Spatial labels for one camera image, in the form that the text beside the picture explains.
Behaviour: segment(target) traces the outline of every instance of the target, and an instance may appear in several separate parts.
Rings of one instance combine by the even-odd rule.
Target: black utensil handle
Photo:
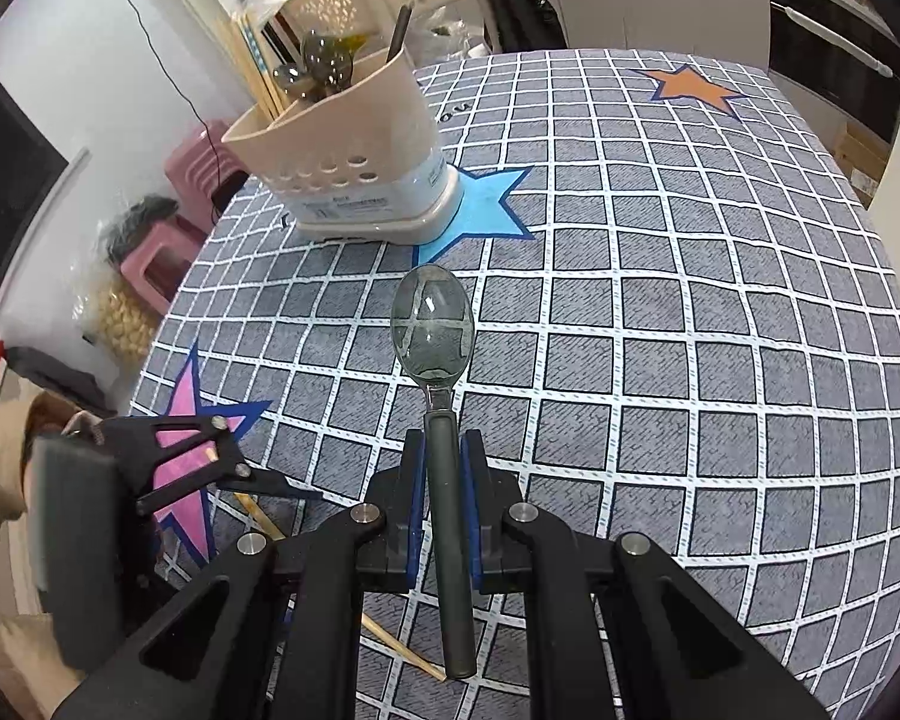
[[[410,25],[410,13],[413,13],[412,5],[401,5],[400,12],[396,14],[394,36],[391,37],[391,47],[386,52],[386,61],[388,62],[398,55],[403,47],[403,39],[407,36],[407,28]]]
[[[463,528],[457,415],[451,410],[429,412],[424,418],[424,433],[443,668],[450,679],[462,680],[477,673],[477,653]]]

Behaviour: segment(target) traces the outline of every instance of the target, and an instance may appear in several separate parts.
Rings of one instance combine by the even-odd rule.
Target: person
[[[79,410],[48,391],[0,403],[0,528],[26,509],[29,447],[39,433],[63,432]],[[80,681],[60,658],[48,614],[0,614],[0,714],[46,720]]]

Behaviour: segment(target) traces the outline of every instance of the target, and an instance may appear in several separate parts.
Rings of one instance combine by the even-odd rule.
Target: orange star
[[[740,119],[727,100],[739,100],[746,97],[718,83],[712,83],[689,65],[683,65],[672,73],[666,70],[638,70],[644,76],[650,76],[660,82],[651,100],[699,100],[714,110]]]

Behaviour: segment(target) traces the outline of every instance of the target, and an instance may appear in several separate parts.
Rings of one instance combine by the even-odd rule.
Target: cardboard box
[[[883,172],[887,170],[890,147],[860,124],[845,122],[837,137],[833,158],[850,181],[860,202],[868,208],[874,200]]]

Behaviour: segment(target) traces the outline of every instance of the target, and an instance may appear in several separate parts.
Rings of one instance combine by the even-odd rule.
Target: star
[[[173,384],[173,392],[170,393],[170,403],[165,414],[225,416],[234,439],[240,440],[269,405],[271,405],[269,400],[237,403],[232,406],[203,405],[200,400],[199,356],[197,345],[194,344]],[[161,446],[172,446],[194,435],[195,432],[197,431],[161,430],[157,432],[156,440]],[[207,442],[162,464],[154,471],[154,488],[163,487],[201,466],[206,466],[210,463],[212,455],[213,445]],[[217,548],[210,525],[210,500],[206,488],[180,498],[170,506],[160,509],[155,516],[163,528],[173,528],[197,565],[206,565],[211,557],[216,555]]]
[[[463,199],[456,215],[439,238],[413,248],[413,264],[431,263],[464,238],[525,238],[533,233],[506,204],[506,196],[519,184],[529,167],[473,175],[457,167]]]
[[[660,82],[651,100],[699,100],[720,113],[727,114],[740,121],[727,100],[741,100],[741,95],[718,83],[708,81],[690,65],[682,65],[672,73],[666,70],[638,70],[644,76],[650,76]]]

